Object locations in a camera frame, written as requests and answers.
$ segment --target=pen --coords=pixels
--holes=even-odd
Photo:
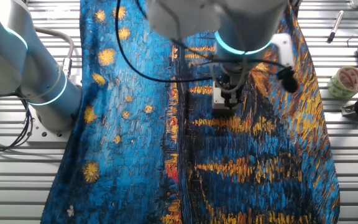
[[[334,40],[335,33],[338,30],[339,24],[341,23],[343,14],[344,14],[343,10],[339,11],[338,17],[336,18],[335,26],[331,30],[331,34],[328,37],[328,40],[327,40],[328,43],[331,43]]]

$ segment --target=metal grating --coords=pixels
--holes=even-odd
[[[81,80],[79,0],[30,1],[34,24],[56,29],[73,37],[72,78]],[[327,38],[339,10],[345,14],[333,43]],[[341,116],[340,107],[349,102],[336,101],[327,89],[329,78],[342,66],[358,67],[358,11],[346,0],[303,0],[299,23],[316,67],[325,110],[329,138],[341,187],[340,224],[358,223],[358,122]],[[63,40],[39,35],[56,60],[67,54]],[[0,100],[0,141],[8,144],[22,128],[24,109],[12,98]],[[39,223],[48,191],[58,170],[65,143],[25,144],[14,151],[0,153],[0,224]]]

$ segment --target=van gogh painting print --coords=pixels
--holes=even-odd
[[[234,116],[212,114],[202,58],[154,33],[135,1],[81,0],[83,102],[42,223],[336,223],[339,186],[313,63],[290,6],[277,27],[293,41],[299,90],[259,64]],[[213,35],[189,37],[203,54]],[[266,60],[277,61],[273,47]]]

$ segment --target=black cable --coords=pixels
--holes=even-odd
[[[140,11],[140,13],[142,13],[142,15],[144,16],[145,19],[147,19],[147,15],[145,13],[145,11],[142,9],[142,7],[140,6],[140,2],[139,0],[135,0],[136,2],[136,5]],[[118,12],[119,10],[119,7],[121,5],[121,0],[117,0],[117,5],[116,5],[116,12]],[[115,17],[115,25],[116,25],[116,37],[117,37],[117,42],[118,42],[118,47],[119,47],[119,50],[122,54],[122,57],[124,58],[124,60],[126,61],[126,63],[128,64],[128,66],[130,66],[131,69],[133,69],[133,71],[135,71],[137,74],[139,74],[140,76],[144,77],[144,78],[147,78],[149,80],[152,80],[152,81],[156,81],[156,82],[164,82],[164,83],[183,83],[183,82],[196,82],[196,81],[202,81],[202,80],[210,80],[211,78],[197,78],[197,79],[191,79],[191,80],[161,80],[161,79],[157,79],[157,78],[152,78],[152,77],[148,77],[147,75],[144,75],[143,73],[140,73],[136,68],[134,68],[134,66],[129,62],[128,58],[126,57],[123,49],[122,49],[122,45],[121,45],[121,40],[119,38],[119,35],[118,35],[118,30],[119,30],[119,27],[118,27],[118,13],[116,13],[116,17]],[[191,50],[189,47],[187,47],[185,44],[181,43],[180,41],[177,41],[177,40],[174,40],[174,39],[171,39],[171,41],[174,43],[174,44],[177,44],[179,45],[180,47],[182,47],[183,49],[185,50],[188,50],[196,55],[199,55],[200,57],[206,59],[206,60],[210,60],[210,62],[206,62],[206,63],[202,63],[202,65],[204,64],[208,64],[208,63],[241,63],[242,61],[241,60],[220,60],[220,59],[214,59],[213,55],[211,56],[207,56],[207,55],[203,55],[195,50]],[[271,62],[271,61],[267,61],[267,60],[261,60],[261,59],[248,59],[247,60],[248,62],[250,63],[268,63],[268,64],[271,64],[271,65],[276,65],[276,66],[279,66],[281,68],[289,68],[289,67],[286,67],[280,63],[277,63],[277,62]]]
[[[186,82],[197,82],[197,81],[204,81],[204,80],[210,80],[211,77],[208,78],[194,78],[194,79],[189,79],[189,80],[161,80],[158,78],[152,78],[152,77],[148,77],[147,75],[144,75],[143,73],[141,73],[140,71],[138,71],[138,69],[136,69],[128,60],[128,58],[126,57],[125,53],[124,53],[124,49],[122,48],[121,45],[121,40],[119,38],[118,32],[119,32],[119,27],[118,27],[118,12],[119,12],[119,7],[121,5],[121,0],[117,0],[117,6],[116,6],[116,20],[115,20],[115,25],[116,25],[116,37],[117,37],[117,43],[118,43],[118,47],[119,47],[119,51],[122,55],[122,57],[124,58],[125,62],[128,64],[128,66],[134,71],[136,72],[138,75],[140,75],[143,78],[146,78],[148,80],[152,80],[155,82],[162,82],[162,83],[186,83]]]
[[[137,8],[139,9],[140,13],[142,13],[143,17],[147,20],[146,12],[143,10],[142,6],[140,6],[139,0],[135,0]]]
[[[141,13],[141,14],[143,15],[143,17],[147,20],[146,12],[143,10],[142,6],[140,6],[139,0],[135,0],[135,2],[136,2],[136,6],[137,6],[137,8],[139,9],[140,13]],[[199,52],[197,52],[197,51],[195,51],[195,50],[191,50],[189,47],[187,47],[185,44],[183,44],[183,43],[180,42],[180,41],[177,41],[177,40],[175,40],[175,39],[171,39],[171,41],[172,41],[174,44],[177,44],[178,46],[180,46],[181,48],[183,48],[183,49],[185,49],[185,50],[188,50],[188,51],[190,51],[190,52],[192,52],[192,53],[194,53],[194,54],[196,54],[196,55],[199,55],[200,57],[203,57],[203,58],[205,58],[205,59],[207,59],[207,60],[211,60],[211,58],[210,58],[209,56],[205,56],[205,55],[203,55],[203,54],[201,54],[201,53],[199,53]]]
[[[20,101],[22,102],[22,104],[23,104],[23,106],[24,106],[24,108],[26,110],[26,114],[25,114],[26,115],[26,121],[25,121],[24,128],[21,131],[20,135],[18,135],[18,137],[15,139],[15,141],[12,142],[12,144],[10,144],[9,146],[0,146],[0,152],[23,145],[25,142],[27,142],[27,140],[30,138],[30,136],[32,134],[32,130],[33,130],[33,121],[32,121],[32,119],[33,119],[33,117],[31,115],[30,110],[28,109],[29,104],[24,99],[20,99]]]

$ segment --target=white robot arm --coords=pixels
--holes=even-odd
[[[250,61],[261,59],[265,49],[274,44],[279,49],[279,63],[293,67],[291,38],[275,34],[287,0],[147,0],[150,26],[170,39],[182,39],[206,30],[216,30],[216,55],[221,60]],[[234,111],[241,102],[242,87],[228,93],[221,86],[244,86],[242,75],[257,63],[222,63],[223,80],[213,86],[213,108]],[[296,82],[285,86],[296,91]]]
[[[81,90],[72,83],[35,33],[21,0],[0,0],[0,96],[18,93],[51,131],[72,128]]]

